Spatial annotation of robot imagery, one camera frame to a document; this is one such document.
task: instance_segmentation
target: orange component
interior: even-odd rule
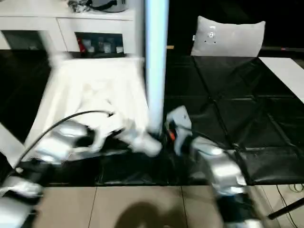
[[[169,136],[173,141],[175,140],[175,135],[172,132],[169,132]]]

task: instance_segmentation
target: wire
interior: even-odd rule
[[[304,185],[303,185],[303,184],[301,184],[301,190],[298,190],[298,189],[296,188],[296,184],[293,185],[293,186],[294,186],[294,189],[292,189],[291,186],[292,186],[292,185],[288,185],[290,191],[292,191],[292,192],[301,193],[301,192],[304,191]]]
[[[193,130],[193,129],[190,129],[190,128],[187,128],[187,127],[184,127],[184,126],[181,126],[181,125],[177,125],[177,126],[180,127],[180,128],[182,128],[182,129],[184,129],[184,130],[188,130],[190,132],[194,132],[195,134],[198,134],[199,136],[202,136],[202,137],[204,137],[204,138],[206,138],[206,139],[208,139],[208,140],[216,143],[217,145],[221,145],[221,143],[219,143],[219,142],[211,139],[209,136],[207,136],[206,134],[204,134],[202,132],[199,132],[199,131],[196,131],[196,130]]]
[[[16,168],[20,165],[22,159],[28,154],[28,152],[30,152],[30,150],[32,150],[34,148],[34,146],[47,134],[49,133],[50,131],[52,131],[55,127],[57,127],[58,125],[62,124],[63,122],[69,120],[69,119],[72,119],[76,116],[79,116],[79,115],[84,115],[84,114],[87,114],[87,113],[104,113],[104,114],[108,114],[108,117],[112,116],[113,113],[111,112],[108,112],[108,111],[104,111],[104,110],[91,110],[91,111],[84,111],[84,112],[80,112],[80,113],[76,113],[76,114],[73,114],[73,115],[70,115],[62,120],[59,120],[58,122],[56,122],[55,124],[53,124],[51,127],[49,127],[45,132],[43,132],[26,150],[25,152],[23,153],[23,155],[21,156],[21,158],[18,160],[18,163],[17,163],[17,166]]]
[[[281,200],[282,200],[282,203],[283,204],[285,204],[285,206],[287,207],[287,203],[286,203],[286,201],[285,201],[285,199],[284,199],[284,197],[283,197],[283,195],[281,194],[281,192],[280,192],[280,189],[279,189],[279,186],[278,185],[276,185],[276,189],[277,189],[277,191],[279,192],[279,194],[280,194],[280,197],[281,197]],[[289,222],[290,222],[290,224],[294,227],[294,228],[299,228],[296,224],[295,224],[295,222],[294,222],[294,220],[293,220],[293,218],[291,217],[291,214],[290,214],[290,212],[288,212],[288,214],[289,214],[289,217],[290,217],[290,219],[289,219],[289,217],[287,216],[287,218],[288,218],[288,220],[289,220]]]

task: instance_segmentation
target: white cloth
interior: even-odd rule
[[[125,128],[138,132],[148,126],[148,105],[141,60],[135,58],[65,60],[51,72],[38,114],[26,139],[29,146],[56,121],[87,110],[113,111]],[[76,120],[92,128],[104,125],[106,115],[85,114]]]

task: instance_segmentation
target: white cabinet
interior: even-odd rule
[[[121,34],[123,51],[135,53],[134,22],[131,20],[59,18],[58,24],[68,51],[79,51],[75,33]]]
[[[5,31],[39,31],[49,53],[67,50],[56,18],[0,17],[0,49],[11,48]]]

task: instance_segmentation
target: black cable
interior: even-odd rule
[[[55,127],[57,127],[58,125],[62,124],[63,122],[69,120],[69,119],[72,119],[76,116],[79,116],[79,115],[84,115],[84,114],[87,114],[87,113],[104,113],[104,114],[108,114],[108,117],[112,116],[113,113],[111,112],[108,112],[108,111],[104,111],[104,110],[91,110],[91,111],[84,111],[84,112],[80,112],[80,113],[76,113],[76,114],[73,114],[73,115],[70,115],[62,120],[59,120],[58,122],[56,122],[55,124],[53,124],[51,127],[49,127],[45,132],[43,132],[26,150],[25,152],[23,153],[23,155],[21,156],[21,158],[18,160],[18,163],[17,163],[17,166],[16,168],[20,165],[22,159],[28,154],[28,152],[30,152],[31,149],[34,148],[34,146],[47,134],[49,133],[50,131],[52,131]]]
[[[204,138],[206,138],[206,139],[208,139],[208,140],[214,142],[214,143],[217,144],[217,145],[221,145],[221,143],[219,143],[219,142],[217,142],[217,141],[211,139],[209,136],[207,136],[206,134],[204,134],[204,133],[202,133],[202,132],[199,132],[199,131],[196,131],[196,130],[193,130],[193,129],[190,129],[190,128],[187,128],[187,127],[184,127],[184,126],[181,126],[181,125],[177,125],[177,126],[180,127],[180,128],[182,128],[182,129],[184,129],[184,130],[187,130],[187,131],[190,131],[190,132],[194,132],[195,134],[197,134],[197,135],[199,135],[199,136],[202,136],[202,137],[204,137]]]
[[[279,192],[279,194],[280,194],[280,197],[281,197],[282,202],[284,202],[285,206],[287,207],[287,203],[286,203],[286,201],[285,201],[285,199],[284,199],[283,195],[281,194],[281,192],[280,192],[280,189],[279,189],[279,186],[278,186],[278,185],[276,185],[276,189],[277,189],[277,191],[278,191],[278,192]],[[289,217],[290,217],[290,219],[291,219],[292,225],[293,225],[295,228],[299,228],[299,227],[298,227],[298,226],[295,224],[295,222],[294,222],[293,218],[291,217],[290,212],[288,212],[288,214],[289,214]]]

